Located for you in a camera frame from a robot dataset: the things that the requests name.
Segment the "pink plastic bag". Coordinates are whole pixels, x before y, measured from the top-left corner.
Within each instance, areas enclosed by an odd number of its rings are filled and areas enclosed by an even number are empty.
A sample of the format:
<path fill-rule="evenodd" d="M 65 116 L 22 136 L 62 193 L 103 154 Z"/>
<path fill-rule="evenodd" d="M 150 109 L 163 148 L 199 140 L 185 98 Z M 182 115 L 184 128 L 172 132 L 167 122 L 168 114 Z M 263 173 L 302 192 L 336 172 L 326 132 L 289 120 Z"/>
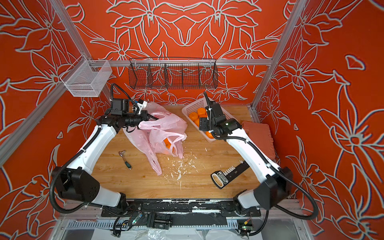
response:
<path fill-rule="evenodd" d="M 133 146 L 146 155 L 152 169 L 160 176 L 162 169 L 156 154 L 182 159 L 184 157 L 182 142 L 187 138 L 188 125 L 182 118 L 157 103 L 148 103 L 144 109 L 159 119 L 141 122 L 138 127 L 128 127 L 122 130 Z M 166 148 L 165 138 L 168 138 L 172 144 L 170 149 Z"/>

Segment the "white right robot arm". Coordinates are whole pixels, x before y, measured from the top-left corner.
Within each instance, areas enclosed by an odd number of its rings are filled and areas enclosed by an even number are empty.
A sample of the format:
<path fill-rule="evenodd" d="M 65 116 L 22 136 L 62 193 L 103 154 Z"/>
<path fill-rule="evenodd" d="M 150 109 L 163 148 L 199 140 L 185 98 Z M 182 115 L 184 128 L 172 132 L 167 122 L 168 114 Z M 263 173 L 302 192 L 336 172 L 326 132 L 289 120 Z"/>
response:
<path fill-rule="evenodd" d="M 244 191 L 235 197 L 240 209 L 261 207 L 278 210 L 301 220 L 313 220 L 319 214 L 315 199 L 301 186 L 293 181 L 289 168 L 281 168 L 268 158 L 250 139 L 242 125 L 235 119 L 227 119 L 220 104 L 207 99 L 207 118 L 200 120 L 200 130 L 208 131 L 216 140 L 223 140 L 232 146 L 255 173 L 260 185 Z M 296 187 L 308 198 L 313 206 L 310 215 L 299 215 L 280 206 L 279 203 L 290 195 L 292 187 Z"/>

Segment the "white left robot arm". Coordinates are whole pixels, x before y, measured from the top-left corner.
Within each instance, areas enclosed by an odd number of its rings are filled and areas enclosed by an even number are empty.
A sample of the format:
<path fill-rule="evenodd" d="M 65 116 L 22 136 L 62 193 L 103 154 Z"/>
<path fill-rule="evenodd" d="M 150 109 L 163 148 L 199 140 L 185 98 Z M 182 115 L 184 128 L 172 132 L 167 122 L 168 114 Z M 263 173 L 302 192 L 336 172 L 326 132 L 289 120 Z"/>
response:
<path fill-rule="evenodd" d="M 126 195 L 108 190 L 92 177 L 94 167 L 109 142 L 122 128 L 138 127 L 141 122 L 156 120 L 142 111 L 99 117 L 91 136 L 80 150 L 63 166 L 52 173 L 49 199 L 52 207 L 61 214 L 71 214 L 87 205 L 100 207 L 111 215 L 127 217 L 129 206 Z"/>

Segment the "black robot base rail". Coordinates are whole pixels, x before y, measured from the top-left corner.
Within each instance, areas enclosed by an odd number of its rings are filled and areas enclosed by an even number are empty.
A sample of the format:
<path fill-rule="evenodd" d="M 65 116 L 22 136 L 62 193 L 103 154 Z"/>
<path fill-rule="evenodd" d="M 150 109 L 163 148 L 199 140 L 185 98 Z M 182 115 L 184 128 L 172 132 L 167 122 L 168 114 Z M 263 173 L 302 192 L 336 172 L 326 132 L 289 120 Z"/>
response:
<path fill-rule="evenodd" d="M 237 213 L 232 199 L 134 199 L 128 200 L 126 217 L 117 217 L 102 210 L 101 216 L 111 218 L 118 230 L 134 228 L 197 228 L 238 229 L 262 216 L 252 207 Z"/>

